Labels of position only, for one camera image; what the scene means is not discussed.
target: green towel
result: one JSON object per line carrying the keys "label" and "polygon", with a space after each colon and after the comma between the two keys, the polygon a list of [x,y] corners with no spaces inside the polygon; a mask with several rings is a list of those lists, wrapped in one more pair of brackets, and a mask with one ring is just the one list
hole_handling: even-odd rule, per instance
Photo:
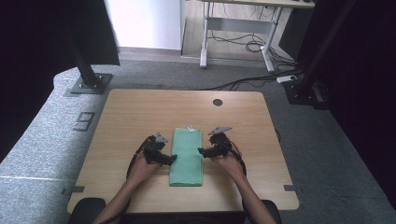
{"label": "green towel", "polygon": [[177,159],[170,167],[171,187],[202,186],[204,171],[198,147],[202,147],[201,130],[175,129],[172,155],[177,155]]}

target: human hand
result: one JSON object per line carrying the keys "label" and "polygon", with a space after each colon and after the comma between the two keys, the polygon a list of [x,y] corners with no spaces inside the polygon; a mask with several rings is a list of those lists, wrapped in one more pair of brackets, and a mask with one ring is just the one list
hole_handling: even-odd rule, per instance
{"label": "human hand", "polygon": [[143,151],[140,151],[136,156],[136,160],[134,162],[134,167],[132,168],[131,173],[127,181],[131,184],[138,186],[145,180],[149,179],[152,174],[160,167],[159,163],[153,162],[152,164],[148,164],[143,154]]}
{"label": "human hand", "polygon": [[245,176],[241,164],[233,153],[227,153],[223,158],[212,157],[210,160],[223,168],[234,181],[244,178]]}

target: desk leg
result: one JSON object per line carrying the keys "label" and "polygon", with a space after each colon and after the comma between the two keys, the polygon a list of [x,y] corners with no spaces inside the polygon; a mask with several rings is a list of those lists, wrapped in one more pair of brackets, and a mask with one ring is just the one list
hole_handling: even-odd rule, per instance
{"label": "desk leg", "polygon": [[283,7],[277,7],[276,8],[276,14],[275,14],[275,17],[273,19],[273,24],[271,26],[270,33],[268,34],[267,41],[265,43],[265,46],[261,47],[261,49],[262,49],[262,57],[264,58],[265,65],[267,66],[267,69],[268,69],[269,73],[273,73],[273,72],[275,72],[275,70],[274,70],[274,67],[272,65],[270,55],[268,54],[268,49],[271,47],[271,42],[272,42],[272,40],[274,38],[275,30],[276,30],[277,24],[279,22],[280,14],[282,13],[282,9],[283,9]]}
{"label": "desk leg", "polygon": [[200,67],[206,68],[206,58],[207,58],[207,21],[209,19],[209,8],[210,3],[204,2],[204,41],[201,46],[201,62]]}

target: desk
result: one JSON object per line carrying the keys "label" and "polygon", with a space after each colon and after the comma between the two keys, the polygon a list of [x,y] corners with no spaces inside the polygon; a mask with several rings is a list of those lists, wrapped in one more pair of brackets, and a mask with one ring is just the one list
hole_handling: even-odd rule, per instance
{"label": "desk", "polygon": [[[213,104],[215,99],[221,106]],[[125,181],[134,152],[147,136],[160,132],[169,139],[163,153],[170,155],[176,127],[192,125],[203,131],[203,146],[217,126],[232,126],[227,136],[242,152],[247,178],[261,199],[279,209],[299,206],[276,132],[260,92],[113,90],[109,94],[87,157],[78,177],[83,192],[72,194],[71,213],[82,198],[108,203]],[[204,159],[201,187],[169,187],[169,167],[163,166],[134,193],[128,213],[242,211],[241,198],[231,178]]]}
{"label": "desk", "polygon": [[[275,30],[279,22],[279,17],[283,7],[298,7],[298,8],[312,8],[315,4],[311,1],[309,3],[292,0],[201,0],[205,2],[204,5],[204,41],[201,46],[201,61],[200,67],[206,68],[207,59],[207,31],[232,31],[242,33],[267,34],[268,37],[265,45],[261,47],[262,57],[264,58],[267,70],[273,73],[274,67],[271,58],[268,54],[268,49],[271,47],[271,42],[274,38]],[[272,21],[250,21],[250,20],[236,20],[227,18],[210,17],[209,9],[210,3],[227,3],[227,4],[241,4],[241,5],[255,5],[255,6],[269,6],[276,7],[276,13]]]}

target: grey carpet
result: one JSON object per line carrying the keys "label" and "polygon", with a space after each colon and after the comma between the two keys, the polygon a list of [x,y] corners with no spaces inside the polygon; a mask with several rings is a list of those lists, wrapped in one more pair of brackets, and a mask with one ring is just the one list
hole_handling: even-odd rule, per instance
{"label": "grey carpet", "polygon": [[[268,75],[257,67],[121,61],[94,66],[114,75],[104,95],[64,97],[78,78],[71,69],[54,79],[54,91],[28,130],[0,164],[0,223],[66,223],[70,189],[111,89],[196,90],[238,78]],[[280,145],[300,207],[280,211],[284,223],[396,223],[396,214],[329,111],[290,105],[272,81],[239,91],[260,91],[281,135]],[[73,131],[81,112],[93,112],[87,132]]]}

